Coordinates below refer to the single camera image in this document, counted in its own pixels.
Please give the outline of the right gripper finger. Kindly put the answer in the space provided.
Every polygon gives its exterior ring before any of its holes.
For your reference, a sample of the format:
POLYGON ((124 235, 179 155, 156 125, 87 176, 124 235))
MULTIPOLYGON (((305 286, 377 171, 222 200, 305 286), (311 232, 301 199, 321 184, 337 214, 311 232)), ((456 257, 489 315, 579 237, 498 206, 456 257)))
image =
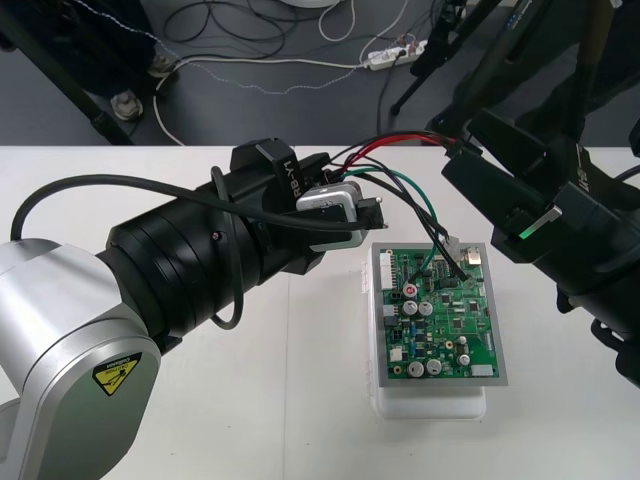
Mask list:
POLYGON ((514 176, 527 176, 547 157, 546 146, 494 113, 482 110, 468 132, 514 176))
POLYGON ((541 193, 468 150, 452 154, 442 175, 497 228, 527 228, 549 209, 541 193))

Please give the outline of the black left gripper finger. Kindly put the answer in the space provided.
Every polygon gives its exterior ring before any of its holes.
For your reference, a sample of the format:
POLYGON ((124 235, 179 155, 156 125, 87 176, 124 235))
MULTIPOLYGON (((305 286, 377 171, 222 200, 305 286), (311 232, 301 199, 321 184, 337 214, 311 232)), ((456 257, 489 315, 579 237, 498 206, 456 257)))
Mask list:
POLYGON ((328 153, 317 153, 310 156, 311 160, 311 185, 324 186, 343 181, 341 168, 331 170, 329 168, 331 158, 328 153))

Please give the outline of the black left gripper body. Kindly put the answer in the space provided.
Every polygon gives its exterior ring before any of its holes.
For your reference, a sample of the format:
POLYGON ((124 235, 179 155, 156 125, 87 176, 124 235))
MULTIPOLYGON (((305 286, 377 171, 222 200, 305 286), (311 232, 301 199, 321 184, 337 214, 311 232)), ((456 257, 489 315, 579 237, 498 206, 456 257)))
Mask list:
MULTIPOLYGON (((230 200, 278 215, 296 217, 297 200, 323 182, 329 155, 316 153, 298 159, 281 139, 263 139, 235 147, 225 184, 230 200)), ((327 232, 292 229, 256 219, 243 220, 262 258, 262 274, 281 270, 304 274, 321 254, 313 248, 329 238, 327 232)))

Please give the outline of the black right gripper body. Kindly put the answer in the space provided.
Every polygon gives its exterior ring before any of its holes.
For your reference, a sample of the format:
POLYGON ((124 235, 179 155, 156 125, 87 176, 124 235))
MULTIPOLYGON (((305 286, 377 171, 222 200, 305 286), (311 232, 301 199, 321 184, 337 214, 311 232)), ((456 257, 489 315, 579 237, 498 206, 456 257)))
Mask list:
POLYGON ((549 201, 527 228, 493 226, 492 245, 557 284, 615 284, 626 276, 626 185, 596 167, 574 141, 544 144, 547 157, 514 176, 549 201))

